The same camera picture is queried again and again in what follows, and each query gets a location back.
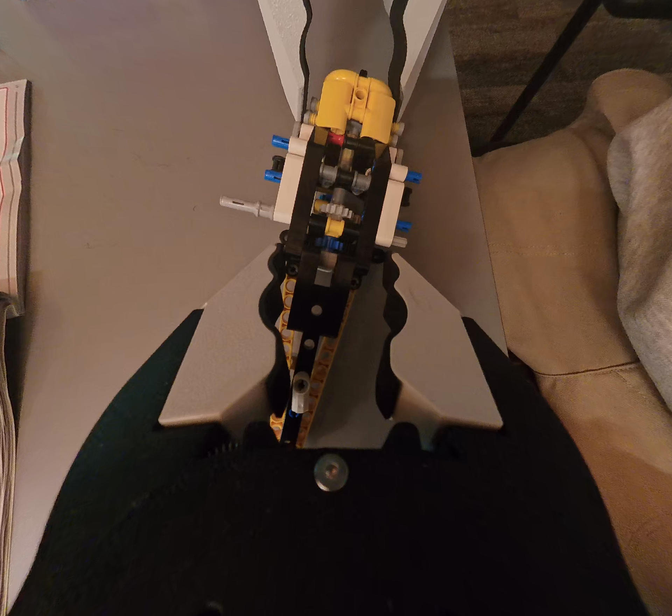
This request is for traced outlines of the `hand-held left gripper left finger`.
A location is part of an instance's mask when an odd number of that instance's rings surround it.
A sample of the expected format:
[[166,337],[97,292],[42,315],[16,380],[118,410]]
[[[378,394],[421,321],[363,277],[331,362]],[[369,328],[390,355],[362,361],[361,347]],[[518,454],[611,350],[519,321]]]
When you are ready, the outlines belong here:
[[288,402],[280,331],[281,245],[268,246],[210,298],[159,416],[164,427],[221,424],[236,439]]

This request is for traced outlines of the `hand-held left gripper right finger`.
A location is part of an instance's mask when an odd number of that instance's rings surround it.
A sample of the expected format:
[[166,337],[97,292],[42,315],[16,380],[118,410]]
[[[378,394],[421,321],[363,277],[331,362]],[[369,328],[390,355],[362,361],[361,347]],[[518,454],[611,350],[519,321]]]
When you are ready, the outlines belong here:
[[386,337],[376,404],[393,425],[414,426],[423,449],[445,427],[497,431],[503,420],[462,315],[399,254],[383,266]]

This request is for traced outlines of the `yellow black white lego model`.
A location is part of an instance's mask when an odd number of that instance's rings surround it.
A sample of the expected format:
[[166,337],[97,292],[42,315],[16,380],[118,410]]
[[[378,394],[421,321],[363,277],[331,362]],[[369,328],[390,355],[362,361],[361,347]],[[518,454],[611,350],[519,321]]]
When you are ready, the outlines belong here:
[[277,329],[290,392],[276,394],[276,439],[304,447],[351,304],[373,264],[405,248],[412,224],[400,217],[422,174],[399,162],[404,124],[390,86],[359,72],[327,74],[292,137],[274,135],[266,181],[274,205],[220,197],[220,205],[287,225],[277,257],[282,309]]

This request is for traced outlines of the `grey paper stack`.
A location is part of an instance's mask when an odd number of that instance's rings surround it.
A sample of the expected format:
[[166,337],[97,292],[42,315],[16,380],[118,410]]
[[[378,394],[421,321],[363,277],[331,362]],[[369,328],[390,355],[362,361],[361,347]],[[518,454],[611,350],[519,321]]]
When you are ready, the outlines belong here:
[[9,603],[20,378],[20,324],[11,297],[1,293],[1,614]]

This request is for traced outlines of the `grey blanket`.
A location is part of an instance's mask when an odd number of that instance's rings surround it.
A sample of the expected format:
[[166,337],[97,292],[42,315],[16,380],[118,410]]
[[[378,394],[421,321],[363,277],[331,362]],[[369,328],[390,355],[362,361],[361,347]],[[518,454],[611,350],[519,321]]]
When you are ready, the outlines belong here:
[[671,377],[671,99],[611,143],[608,175],[619,209],[617,310],[660,387]]

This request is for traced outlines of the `white paper booklet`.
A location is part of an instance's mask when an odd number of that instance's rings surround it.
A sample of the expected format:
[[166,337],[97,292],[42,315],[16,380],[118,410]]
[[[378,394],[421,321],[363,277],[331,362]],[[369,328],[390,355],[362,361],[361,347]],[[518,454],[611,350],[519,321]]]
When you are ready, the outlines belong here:
[[31,93],[28,80],[1,84],[1,302],[25,310],[29,250]]

